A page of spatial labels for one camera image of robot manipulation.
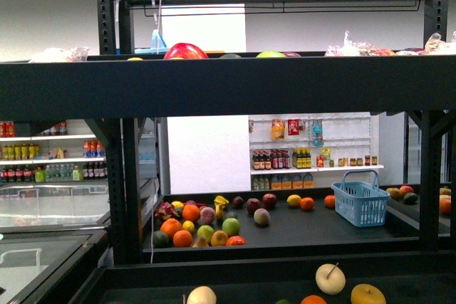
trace red package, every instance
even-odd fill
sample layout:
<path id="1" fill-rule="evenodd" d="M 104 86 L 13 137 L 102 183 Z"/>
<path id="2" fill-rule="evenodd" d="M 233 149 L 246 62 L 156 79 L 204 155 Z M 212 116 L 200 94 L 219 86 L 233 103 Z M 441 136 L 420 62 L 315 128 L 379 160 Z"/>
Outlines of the red package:
<path id="1" fill-rule="evenodd" d="M 299 135 L 299 119 L 288 120 L 288 135 Z"/>

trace plastic basket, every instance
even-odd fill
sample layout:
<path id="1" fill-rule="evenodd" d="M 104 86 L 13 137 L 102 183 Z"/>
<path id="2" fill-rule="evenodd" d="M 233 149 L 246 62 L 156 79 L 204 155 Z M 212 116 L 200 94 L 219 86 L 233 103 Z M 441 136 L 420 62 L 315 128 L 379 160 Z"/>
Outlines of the plastic basket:
<path id="1" fill-rule="evenodd" d="M 372 184 L 346 182 L 349 174 L 373 172 Z M 341 183 L 331 185 L 336 198 L 336 212 L 356 227 L 381 226 L 385 223 L 386 203 L 391 195 L 378 187 L 378 173 L 374 170 L 346 172 Z"/>

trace basket handle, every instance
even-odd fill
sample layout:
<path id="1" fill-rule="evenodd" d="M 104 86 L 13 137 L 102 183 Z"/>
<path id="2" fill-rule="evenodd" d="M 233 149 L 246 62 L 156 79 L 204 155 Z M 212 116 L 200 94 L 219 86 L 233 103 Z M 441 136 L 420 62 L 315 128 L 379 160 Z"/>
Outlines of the basket handle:
<path id="1" fill-rule="evenodd" d="M 372 182 L 372 186 L 373 187 L 380 187 L 379 184 L 378 184 L 378 173 L 377 171 L 375 170 L 372 170 L 372 169 L 369 169 L 369 170 L 357 170 L 357 171 L 347 171 L 343 178 L 342 178 L 342 182 L 341 182 L 341 189 L 345 189 L 345 178 L 349 175 L 349 174 L 362 174 L 364 172 L 373 172 L 375 174 L 375 177 L 373 179 L 373 182 Z"/>

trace orange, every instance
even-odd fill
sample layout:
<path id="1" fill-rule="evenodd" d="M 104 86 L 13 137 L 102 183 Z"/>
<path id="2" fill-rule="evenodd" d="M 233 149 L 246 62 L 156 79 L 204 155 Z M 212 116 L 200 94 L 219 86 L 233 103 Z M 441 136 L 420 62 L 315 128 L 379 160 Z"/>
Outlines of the orange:
<path id="1" fill-rule="evenodd" d="M 308 295 L 301 301 L 301 304 L 328 304 L 328 303 L 319 295 Z"/>
<path id="2" fill-rule="evenodd" d="M 336 197 L 334 195 L 328 195 L 325 197 L 325 206 L 329 209 L 336 208 Z"/>
<path id="3" fill-rule="evenodd" d="M 451 199 L 441 199 L 439 205 L 442 214 L 450 215 L 451 213 Z"/>
<path id="4" fill-rule="evenodd" d="M 193 242 L 193 236 L 189 231 L 181 230 L 174 234 L 172 243 L 176 247 L 190 247 Z"/>
<path id="5" fill-rule="evenodd" d="M 303 210 L 312 210 L 315 207 L 315 201 L 311 197 L 304 197 L 299 202 L 299 205 Z"/>
<path id="6" fill-rule="evenodd" d="M 201 217 L 200 208 L 194 204 L 185 204 L 184 210 L 182 210 L 182 217 L 186 221 L 196 222 Z"/>
<path id="7" fill-rule="evenodd" d="M 239 245 L 247 245 L 247 242 L 245 241 L 245 239 L 242 236 L 235 235 L 235 236 L 231 236 L 227 240 L 226 246 L 239 246 Z"/>
<path id="8" fill-rule="evenodd" d="M 178 220 L 171 218 L 162 223 L 160 230 L 164 231 L 168 238 L 172 240 L 174 234 L 182 230 L 182 224 Z"/>

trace white apple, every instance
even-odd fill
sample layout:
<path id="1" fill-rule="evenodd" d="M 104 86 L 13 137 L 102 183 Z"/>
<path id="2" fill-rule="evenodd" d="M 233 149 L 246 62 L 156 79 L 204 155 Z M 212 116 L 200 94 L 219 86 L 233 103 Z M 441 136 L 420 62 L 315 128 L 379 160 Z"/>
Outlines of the white apple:
<path id="1" fill-rule="evenodd" d="M 351 291 L 351 304 L 386 304 L 386 299 L 375 286 L 358 284 Z"/>
<path id="2" fill-rule="evenodd" d="M 337 295 L 345 287 L 345 275 L 337 265 L 325 263 L 316 270 L 316 285 L 328 295 Z"/>

